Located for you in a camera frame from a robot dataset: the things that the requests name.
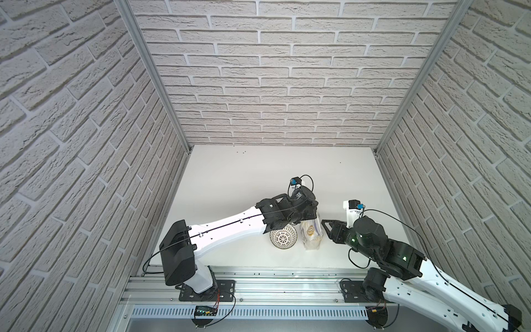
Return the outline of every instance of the white floor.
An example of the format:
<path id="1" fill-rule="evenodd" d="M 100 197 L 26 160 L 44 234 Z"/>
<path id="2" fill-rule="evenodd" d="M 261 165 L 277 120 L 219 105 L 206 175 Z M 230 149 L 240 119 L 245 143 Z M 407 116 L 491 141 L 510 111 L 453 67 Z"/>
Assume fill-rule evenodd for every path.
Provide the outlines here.
<path id="1" fill-rule="evenodd" d="M 235 215 L 286 192 L 289 180 L 303 174 L 315 181 L 322 219 L 346 220 L 342 203 L 349 199 L 398 216 L 369 148 L 196 145 L 158 243 L 178 220 L 194 225 Z M 304 179 L 311 188 L 311 181 Z M 378 212 L 366 215 L 382 224 L 390 238 L 408 243 L 400 223 Z M 234 267 L 354 268 L 347 252 L 348 246 L 335 244 L 326 235 L 318 250 L 305 251 L 300 237 L 293 247 L 281 250 L 269 234 L 261 234 L 209 252 L 201 261 Z M 361 254 L 351 253 L 351 258 L 360 266 L 367 264 Z M 160 265 L 160 256 L 151 264 Z"/>

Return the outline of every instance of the clear plastic bag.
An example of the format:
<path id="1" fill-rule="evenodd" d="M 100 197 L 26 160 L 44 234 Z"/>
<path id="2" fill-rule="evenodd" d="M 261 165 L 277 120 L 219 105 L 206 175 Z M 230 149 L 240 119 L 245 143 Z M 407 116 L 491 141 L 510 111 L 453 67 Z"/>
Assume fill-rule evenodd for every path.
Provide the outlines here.
<path id="1" fill-rule="evenodd" d="M 301 236 L 302 242 L 304 243 L 304 249 L 319 249 L 319 245 L 323 238 L 323 229 L 321 228 L 319 212 L 317 212 L 315 219 L 301 221 Z"/>

